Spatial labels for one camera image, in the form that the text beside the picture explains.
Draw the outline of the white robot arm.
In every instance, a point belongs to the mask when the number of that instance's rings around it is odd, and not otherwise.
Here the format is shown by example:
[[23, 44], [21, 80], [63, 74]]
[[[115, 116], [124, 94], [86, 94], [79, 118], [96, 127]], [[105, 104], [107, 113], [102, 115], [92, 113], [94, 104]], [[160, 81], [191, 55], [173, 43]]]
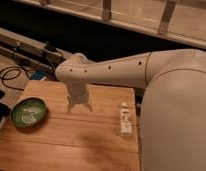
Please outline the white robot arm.
[[147, 52], [103, 62], [81, 53], [55, 70], [72, 106], [87, 104], [86, 85], [142, 88], [141, 171], [206, 171], [206, 52]]

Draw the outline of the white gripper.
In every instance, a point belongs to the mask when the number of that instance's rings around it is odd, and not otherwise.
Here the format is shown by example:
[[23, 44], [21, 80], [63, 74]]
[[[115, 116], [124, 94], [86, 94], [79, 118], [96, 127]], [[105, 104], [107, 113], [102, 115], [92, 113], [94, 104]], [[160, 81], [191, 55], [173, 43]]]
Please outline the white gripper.
[[84, 104], [86, 108], [93, 112], [91, 103], [88, 102], [88, 90], [85, 84], [67, 84], [69, 98], [72, 103], [68, 103], [67, 112], [71, 113], [75, 104]]

